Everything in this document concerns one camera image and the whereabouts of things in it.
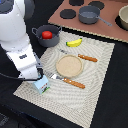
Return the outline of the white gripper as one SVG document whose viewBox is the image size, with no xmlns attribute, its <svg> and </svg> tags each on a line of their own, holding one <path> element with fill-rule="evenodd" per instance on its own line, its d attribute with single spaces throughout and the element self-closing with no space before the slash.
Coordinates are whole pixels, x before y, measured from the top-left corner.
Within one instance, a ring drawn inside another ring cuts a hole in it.
<svg viewBox="0 0 128 128">
<path fill-rule="evenodd" d="M 8 52 L 7 55 L 20 72 L 20 80 L 37 81 L 43 77 L 42 64 L 31 45 L 21 51 Z"/>
</svg>

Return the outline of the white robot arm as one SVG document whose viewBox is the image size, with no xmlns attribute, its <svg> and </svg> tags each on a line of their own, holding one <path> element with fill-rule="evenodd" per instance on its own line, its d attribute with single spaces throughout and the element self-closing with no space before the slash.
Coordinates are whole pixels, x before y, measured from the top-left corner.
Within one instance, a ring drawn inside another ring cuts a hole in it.
<svg viewBox="0 0 128 128">
<path fill-rule="evenodd" d="M 19 80 L 43 77 L 40 60 L 32 49 L 25 21 L 32 17 L 34 0 L 0 0 L 0 46 L 20 72 Z"/>
</svg>

